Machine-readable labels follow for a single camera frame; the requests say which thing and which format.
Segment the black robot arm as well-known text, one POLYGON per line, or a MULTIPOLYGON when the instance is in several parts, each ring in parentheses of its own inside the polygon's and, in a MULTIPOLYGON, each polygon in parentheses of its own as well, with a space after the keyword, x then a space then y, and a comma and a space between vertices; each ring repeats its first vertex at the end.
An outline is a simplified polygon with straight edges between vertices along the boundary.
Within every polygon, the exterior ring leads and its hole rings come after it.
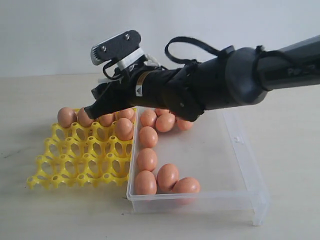
POLYGON ((194 122, 205 111, 256 105, 272 90, 320 82, 318 36, 269 51, 261 45, 218 50, 198 39, 178 36, 171 43, 197 46, 214 58, 180 59, 166 47, 166 56, 180 65, 177 69, 149 61, 140 42, 138 32, 127 31, 92 47, 94 65, 116 65, 116 69, 107 83, 91 91, 95 102, 84 108, 91 119, 140 106, 166 109, 194 122))

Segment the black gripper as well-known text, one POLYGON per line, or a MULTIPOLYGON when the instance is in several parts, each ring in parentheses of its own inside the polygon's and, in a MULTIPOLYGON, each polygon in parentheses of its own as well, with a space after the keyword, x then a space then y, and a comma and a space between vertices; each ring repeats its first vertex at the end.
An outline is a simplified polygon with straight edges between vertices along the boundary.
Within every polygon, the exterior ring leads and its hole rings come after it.
POLYGON ((204 113, 186 67, 174 70, 142 67, 130 77, 108 86, 108 83, 101 83, 91 90, 96 101, 83 108, 90 119, 133 106, 167 109, 190 122, 204 113))

